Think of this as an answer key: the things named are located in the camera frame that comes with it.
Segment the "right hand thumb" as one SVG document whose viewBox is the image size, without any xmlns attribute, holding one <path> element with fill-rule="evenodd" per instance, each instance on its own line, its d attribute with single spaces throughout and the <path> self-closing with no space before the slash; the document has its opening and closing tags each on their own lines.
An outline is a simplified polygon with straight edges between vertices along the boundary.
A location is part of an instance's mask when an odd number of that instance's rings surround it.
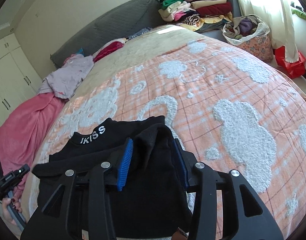
<svg viewBox="0 0 306 240">
<path fill-rule="evenodd" d="M 172 235 L 171 240 L 187 240 L 188 235 L 182 229 L 177 228 L 176 232 Z"/>
</svg>

